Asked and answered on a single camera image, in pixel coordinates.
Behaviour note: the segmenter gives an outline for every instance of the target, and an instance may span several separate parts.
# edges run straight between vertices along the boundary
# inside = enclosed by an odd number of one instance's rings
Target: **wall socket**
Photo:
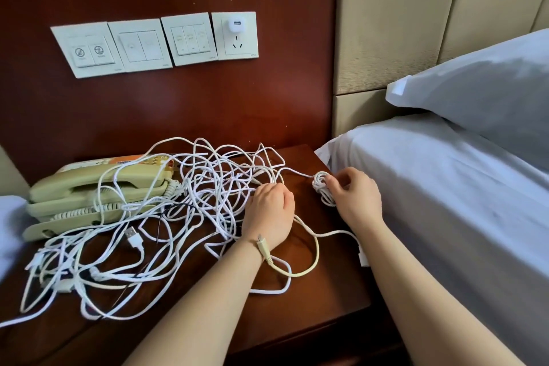
[[[230,20],[242,18],[243,29],[230,29]],[[213,12],[211,14],[219,59],[258,58],[255,12]]]

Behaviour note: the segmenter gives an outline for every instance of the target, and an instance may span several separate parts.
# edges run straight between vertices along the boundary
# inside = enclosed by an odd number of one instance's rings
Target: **dark red wall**
[[[49,27],[255,11],[259,59],[76,79]],[[33,183],[170,136],[283,147],[328,139],[335,0],[2,0],[0,144]]]

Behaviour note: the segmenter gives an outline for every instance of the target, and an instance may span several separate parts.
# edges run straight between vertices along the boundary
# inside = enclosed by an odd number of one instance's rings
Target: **hand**
[[[364,172],[348,167],[335,176],[326,175],[326,186],[341,218],[355,233],[383,223],[379,189]]]
[[[261,234],[273,250],[290,234],[294,210],[294,195],[284,184],[260,185],[246,203],[242,238],[255,243]]]

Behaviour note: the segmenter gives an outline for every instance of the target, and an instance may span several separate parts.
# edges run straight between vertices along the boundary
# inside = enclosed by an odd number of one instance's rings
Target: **upholstered headboard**
[[[387,84],[549,27],[549,0],[338,0],[333,134],[394,116]]]

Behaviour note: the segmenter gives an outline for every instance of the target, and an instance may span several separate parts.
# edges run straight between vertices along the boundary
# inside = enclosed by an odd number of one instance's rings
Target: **telephone handset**
[[[99,178],[120,163],[139,157],[137,155],[77,162],[38,181],[30,189],[27,211],[40,223],[28,227],[23,232],[23,238],[26,241],[40,240],[68,230],[99,224],[101,215],[94,207],[98,204]],[[156,156],[125,167],[118,172],[116,182],[127,203],[139,202],[145,198],[151,183],[159,173],[163,158],[167,159],[167,157]],[[102,185],[112,186],[115,172],[115,169],[109,171],[103,177]],[[172,175],[173,166],[172,162],[169,162],[158,176],[148,197],[173,194],[175,187]],[[119,220],[124,212],[120,197],[110,189],[102,189],[100,196],[104,222],[108,224]],[[140,212],[153,207],[153,204],[144,206]]]

